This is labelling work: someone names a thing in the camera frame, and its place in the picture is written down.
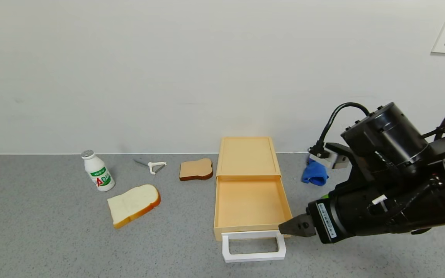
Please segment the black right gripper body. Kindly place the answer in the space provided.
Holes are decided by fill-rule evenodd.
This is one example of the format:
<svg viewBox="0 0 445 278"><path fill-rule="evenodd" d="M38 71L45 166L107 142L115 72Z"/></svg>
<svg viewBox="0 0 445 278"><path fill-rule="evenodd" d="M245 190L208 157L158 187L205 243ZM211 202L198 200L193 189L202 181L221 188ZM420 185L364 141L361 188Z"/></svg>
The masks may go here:
<svg viewBox="0 0 445 278"><path fill-rule="evenodd" d="M373 200L373 187L337 187L308 204L308 212L324 244L334 244L354 236L372 235L367 206Z"/></svg>

